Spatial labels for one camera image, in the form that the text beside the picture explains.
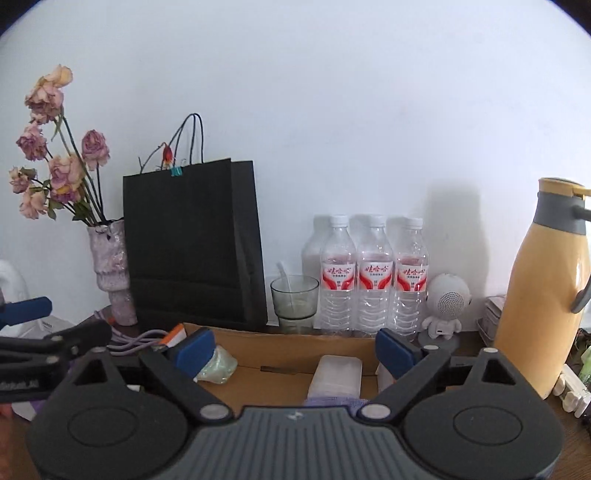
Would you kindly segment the yellow thermos jug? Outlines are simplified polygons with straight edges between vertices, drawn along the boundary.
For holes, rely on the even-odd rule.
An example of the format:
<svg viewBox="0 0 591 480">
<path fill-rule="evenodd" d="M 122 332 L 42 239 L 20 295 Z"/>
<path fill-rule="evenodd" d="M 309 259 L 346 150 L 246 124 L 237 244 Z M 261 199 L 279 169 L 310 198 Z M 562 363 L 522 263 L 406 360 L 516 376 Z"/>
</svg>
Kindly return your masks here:
<svg viewBox="0 0 591 480">
<path fill-rule="evenodd" d="M 514 261 L 494 339 L 543 399 L 554 389 L 590 301 L 589 197 L 580 184 L 539 180 L 535 215 Z"/>
</svg>

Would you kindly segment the dried pink rose bouquet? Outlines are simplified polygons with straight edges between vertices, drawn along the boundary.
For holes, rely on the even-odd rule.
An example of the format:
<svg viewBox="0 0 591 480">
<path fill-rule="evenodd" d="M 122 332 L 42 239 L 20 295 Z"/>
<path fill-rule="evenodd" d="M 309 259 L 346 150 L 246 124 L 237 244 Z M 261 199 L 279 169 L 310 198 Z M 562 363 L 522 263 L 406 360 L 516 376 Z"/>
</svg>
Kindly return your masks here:
<svg viewBox="0 0 591 480">
<path fill-rule="evenodd" d="M 66 211 L 74 221 L 96 227 L 110 222 L 101 185 L 110 149 L 104 134 L 94 129 L 74 139 L 64 110 L 64 88 L 72 81 L 72 70 L 57 65 L 26 95 L 30 120 L 16 145 L 31 164 L 12 168 L 9 183 L 20 197 L 23 217 L 55 219 L 59 211 Z"/>
</svg>

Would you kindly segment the black paper shopping bag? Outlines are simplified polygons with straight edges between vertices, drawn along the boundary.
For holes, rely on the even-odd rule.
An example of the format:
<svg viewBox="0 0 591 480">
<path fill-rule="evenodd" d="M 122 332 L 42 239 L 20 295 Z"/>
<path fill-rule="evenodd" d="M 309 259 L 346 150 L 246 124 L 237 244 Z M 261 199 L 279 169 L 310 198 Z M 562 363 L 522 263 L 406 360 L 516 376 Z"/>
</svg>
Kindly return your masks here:
<svg viewBox="0 0 591 480">
<path fill-rule="evenodd" d="M 130 291 L 142 330 L 179 323 L 261 331 L 266 285 L 256 181 L 250 161 L 204 160 L 204 123 L 191 113 L 187 162 L 180 140 L 163 146 L 159 169 L 123 179 Z M 182 175 L 172 177 L 171 169 Z"/>
</svg>

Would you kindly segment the green crumpled plastic bag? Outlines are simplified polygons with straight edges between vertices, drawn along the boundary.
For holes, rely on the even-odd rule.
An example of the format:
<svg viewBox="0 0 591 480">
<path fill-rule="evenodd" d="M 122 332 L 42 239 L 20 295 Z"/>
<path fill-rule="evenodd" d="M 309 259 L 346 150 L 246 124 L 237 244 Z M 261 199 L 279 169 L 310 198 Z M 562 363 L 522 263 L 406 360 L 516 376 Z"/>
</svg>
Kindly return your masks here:
<svg viewBox="0 0 591 480">
<path fill-rule="evenodd" d="M 235 373 L 236 368 L 238 368 L 238 360 L 224 347 L 217 345 L 211 360 L 198 372 L 193 381 L 195 383 L 207 382 L 222 385 L 228 382 L 229 378 Z"/>
</svg>

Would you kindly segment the glass cup with straw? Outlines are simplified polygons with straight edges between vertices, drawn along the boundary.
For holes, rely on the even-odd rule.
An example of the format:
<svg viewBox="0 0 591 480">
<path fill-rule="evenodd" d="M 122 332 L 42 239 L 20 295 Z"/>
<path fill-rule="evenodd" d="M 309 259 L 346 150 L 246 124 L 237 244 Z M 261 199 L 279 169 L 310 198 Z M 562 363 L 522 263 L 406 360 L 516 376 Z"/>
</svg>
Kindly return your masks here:
<svg viewBox="0 0 591 480">
<path fill-rule="evenodd" d="M 311 334 L 318 310 L 320 283 L 308 275 L 288 274 L 283 262 L 276 264 L 280 277 L 270 282 L 273 311 L 286 334 Z"/>
</svg>

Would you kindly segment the white purple ceramic vase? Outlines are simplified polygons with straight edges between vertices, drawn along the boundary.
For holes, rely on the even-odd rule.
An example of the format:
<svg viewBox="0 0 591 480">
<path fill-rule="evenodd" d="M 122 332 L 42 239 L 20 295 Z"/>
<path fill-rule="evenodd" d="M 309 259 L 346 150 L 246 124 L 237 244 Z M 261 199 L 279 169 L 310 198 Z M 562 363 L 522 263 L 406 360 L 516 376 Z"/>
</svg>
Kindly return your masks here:
<svg viewBox="0 0 591 480">
<path fill-rule="evenodd" d="M 88 228 L 89 246 L 98 288 L 108 295 L 114 321 L 123 327 L 137 323 L 130 291 L 124 221 Z"/>
</svg>

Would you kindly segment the white detergent jug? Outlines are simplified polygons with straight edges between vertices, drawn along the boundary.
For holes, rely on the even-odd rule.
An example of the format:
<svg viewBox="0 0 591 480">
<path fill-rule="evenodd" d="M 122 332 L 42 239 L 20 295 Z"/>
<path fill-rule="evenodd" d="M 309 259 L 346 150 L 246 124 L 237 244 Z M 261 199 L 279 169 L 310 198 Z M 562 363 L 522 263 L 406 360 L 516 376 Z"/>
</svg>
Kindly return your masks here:
<svg viewBox="0 0 591 480">
<path fill-rule="evenodd" d="M 30 298 L 29 290 L 21 273 L 7 260 L 0 260 L 1 297 L 5 303 L 14 303 Z M 9 326 L 1 322 L 1 335 L 20 337 L 27 327 Z"/>
</svg>

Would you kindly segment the middle water bottle red label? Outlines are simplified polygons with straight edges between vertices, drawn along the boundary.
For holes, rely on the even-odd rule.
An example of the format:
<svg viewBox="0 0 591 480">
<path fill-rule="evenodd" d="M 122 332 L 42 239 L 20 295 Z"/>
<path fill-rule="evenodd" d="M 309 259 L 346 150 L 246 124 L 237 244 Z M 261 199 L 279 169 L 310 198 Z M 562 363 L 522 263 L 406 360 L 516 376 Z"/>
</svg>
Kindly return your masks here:
<svg viewBox="0 0 591 480">
<path fill-rule="evenodd" d="M 386 217 L 370 215 L 358 248 L 359 335 L 375 336 L 387 325 L 393 276 L 394 251 L 386 233 Z"/>
</svg>

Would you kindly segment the white astronaut speaker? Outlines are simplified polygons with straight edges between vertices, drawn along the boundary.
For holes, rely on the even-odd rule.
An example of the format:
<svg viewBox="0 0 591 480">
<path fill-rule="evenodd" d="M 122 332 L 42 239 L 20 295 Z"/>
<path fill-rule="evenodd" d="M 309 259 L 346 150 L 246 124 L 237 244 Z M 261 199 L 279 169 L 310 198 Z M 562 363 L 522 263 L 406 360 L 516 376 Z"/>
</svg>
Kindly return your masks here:
<svg viewBox="0 0 591 480">
<path fill-rule="evenodd" d="M 454 352 L 460 345 L 458 334 L 463 329 L 460 317 L 471 301 L 470 289 L 461 277 L 440 274 L 433 278 L 427 290 L 429 315 L 422 322 L 419 344 Z"/>
</svg>

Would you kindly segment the small green spray bottle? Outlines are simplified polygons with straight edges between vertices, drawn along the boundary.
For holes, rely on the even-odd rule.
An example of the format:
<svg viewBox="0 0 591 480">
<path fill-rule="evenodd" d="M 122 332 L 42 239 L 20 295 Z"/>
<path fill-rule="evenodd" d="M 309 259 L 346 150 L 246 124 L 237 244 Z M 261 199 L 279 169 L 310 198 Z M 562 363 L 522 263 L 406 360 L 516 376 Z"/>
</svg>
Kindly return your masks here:
<svg viewBox="0 0 591 480">
<path fill-rule="evenodd" d="M 591 346 L 581 355 L 581 369 L 578 377 L 584 385 L 589 385 L 591 382 Z"/>
</svg>

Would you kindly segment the red cardboard box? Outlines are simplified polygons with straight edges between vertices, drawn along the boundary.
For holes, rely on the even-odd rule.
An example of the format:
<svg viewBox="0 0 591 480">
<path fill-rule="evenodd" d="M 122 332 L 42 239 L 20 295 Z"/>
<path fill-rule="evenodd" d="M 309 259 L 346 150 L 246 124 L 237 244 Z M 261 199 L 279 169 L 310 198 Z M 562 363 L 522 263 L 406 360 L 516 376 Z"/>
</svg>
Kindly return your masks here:
<svg viewBox="0 0 591 480">
<path fill-rule="evenodd" d="M 222 385 L 200 385 L 236 414 L 245 406 L 300 406 L 325 355 L 360 359 L 361 397 L 369 400 L 379 392 L 373 338 L 280 334 L 276 329 L 254 333 L 211 328 L 211 332 L 215 343 L 238 360 L 238 368 Z"/>
</svg>

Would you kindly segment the purple cloth in box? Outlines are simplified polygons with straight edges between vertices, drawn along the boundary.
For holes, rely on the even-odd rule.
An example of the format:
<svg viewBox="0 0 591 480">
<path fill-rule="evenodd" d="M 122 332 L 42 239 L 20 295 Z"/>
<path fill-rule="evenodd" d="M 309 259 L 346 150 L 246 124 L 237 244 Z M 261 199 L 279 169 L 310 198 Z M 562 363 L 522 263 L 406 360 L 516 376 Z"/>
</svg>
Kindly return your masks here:
<svg viewBox="0 0 591 480">
<path fill-rule="evenodd" d="M 304 400 L 304 408 L 332 408 L 332 407 L 346 407 L 349 414 L 356 416 L 363 406 L 367 404 L 368 400 L 347 395 L 315 395 L 308 396 Z"/>
</svg>

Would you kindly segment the right water bottle red label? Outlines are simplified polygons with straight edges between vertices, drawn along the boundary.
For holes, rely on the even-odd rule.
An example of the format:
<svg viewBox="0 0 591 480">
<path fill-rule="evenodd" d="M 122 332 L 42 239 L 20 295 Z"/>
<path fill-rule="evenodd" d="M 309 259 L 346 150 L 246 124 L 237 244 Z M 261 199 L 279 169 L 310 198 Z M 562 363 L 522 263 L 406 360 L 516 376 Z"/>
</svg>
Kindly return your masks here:
<svg viewBox="0 0 591 480">
<path fill-rule="evenodd" d="M 404 219 L 396 247 L 393 326 L 398 334 L 413 338 L 419 330 L 429 270 L 422 218 Z"/>
</svg>

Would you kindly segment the white plastic case in box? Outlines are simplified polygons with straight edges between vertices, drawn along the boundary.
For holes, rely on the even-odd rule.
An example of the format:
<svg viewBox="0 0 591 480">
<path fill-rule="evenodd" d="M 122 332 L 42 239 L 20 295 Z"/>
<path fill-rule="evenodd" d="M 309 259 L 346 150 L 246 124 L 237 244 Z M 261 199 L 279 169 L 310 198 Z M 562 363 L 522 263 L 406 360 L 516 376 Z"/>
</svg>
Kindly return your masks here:
<svg viewBox="0 0 591 480">
<path fill-rule="evenodd" d="M 363 362 L 356 357 L 324 355 L 318 361 L 308 388 L 308 398 L 345 397 L 359 399 Z"/>
</svg>

